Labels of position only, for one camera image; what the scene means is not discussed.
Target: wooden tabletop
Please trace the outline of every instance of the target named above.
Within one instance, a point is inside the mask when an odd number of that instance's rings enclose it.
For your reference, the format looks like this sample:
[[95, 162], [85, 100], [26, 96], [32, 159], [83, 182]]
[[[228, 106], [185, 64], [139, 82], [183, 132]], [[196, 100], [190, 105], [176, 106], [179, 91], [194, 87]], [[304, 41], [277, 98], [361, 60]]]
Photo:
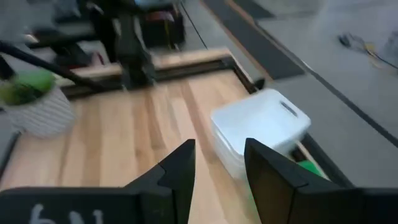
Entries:
[[[196, 59], [202, 60], [229, 54], [225, 49], [199, 53]], [[192, 56], [172, 55], [155, 64], [187, 63]], [[214, 109], [247, 96], [234, 72], [221, 71], [76, 100], [76, 121], [65, 134], [20, 137], [0, 188], [122, 187], [187, 139], [196, 139], [189, 223], [260, 223], [248, 185], [232, 179], [215, 154], [211, 131]]]

